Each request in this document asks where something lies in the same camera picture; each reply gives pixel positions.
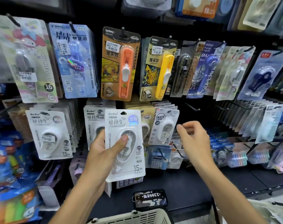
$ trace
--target person's left hand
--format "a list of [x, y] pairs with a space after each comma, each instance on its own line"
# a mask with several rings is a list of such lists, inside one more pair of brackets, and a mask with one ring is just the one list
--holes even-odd
[[123, 135], [111, 148], [105, 149], [105, 130], [102, 130], [90, 146], [84, 175], [92, 178], [102, 194], [104, 183], [113, 168], [116, 156], [125, 147], [128, 136]]

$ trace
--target pikachu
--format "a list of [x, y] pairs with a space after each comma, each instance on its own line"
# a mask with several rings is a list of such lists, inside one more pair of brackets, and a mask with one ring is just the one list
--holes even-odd
[[147, 65], [147, 67], [146, 67], [146, 72], [147, 72], [147, 76], [148, 76], [147, 83], [148, 83], [149, 85], [152, 85], [154, 79], [157, 77], [157, 68], [156, 68], [155, 71], [151, 71], [149, 65]]

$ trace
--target white tile floor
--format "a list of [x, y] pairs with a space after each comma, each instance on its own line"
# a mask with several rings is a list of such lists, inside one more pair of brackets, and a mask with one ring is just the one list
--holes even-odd
[[[283, 195], [272, 197], [272, 198], [269, 198], [263, 201], [276, 201], [276, 202], [283, 203]], [[206, 224], [208, 221], [208, 217], [209, 215], [205, 215], [205, 216], [197, 217], [194, 219], [188, 219], [182, 222], [176, 222], [175, 224]]]

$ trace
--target my melody character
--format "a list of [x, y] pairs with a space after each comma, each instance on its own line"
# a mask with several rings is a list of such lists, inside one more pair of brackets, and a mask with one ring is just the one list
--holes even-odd
[[13, 37], [21, 40], [31, 55], [36, 55], [38, 53], [37, 46], [46, 46], [43, 38], [36, 35], [34, 31], [28, 31], [23, 27], [13, 31]]

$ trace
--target orange clip dispenser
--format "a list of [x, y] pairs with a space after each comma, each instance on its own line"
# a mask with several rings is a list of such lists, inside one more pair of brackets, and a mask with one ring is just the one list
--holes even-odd
[[124, 45], [120, 49], [119, 97], [127, 98], [133, 65], [133, 48]]
[[162, 99], [166, 90], [168, 79], [171, 76], [175, 57], [169, 52], [163, 55], [155, 96]]

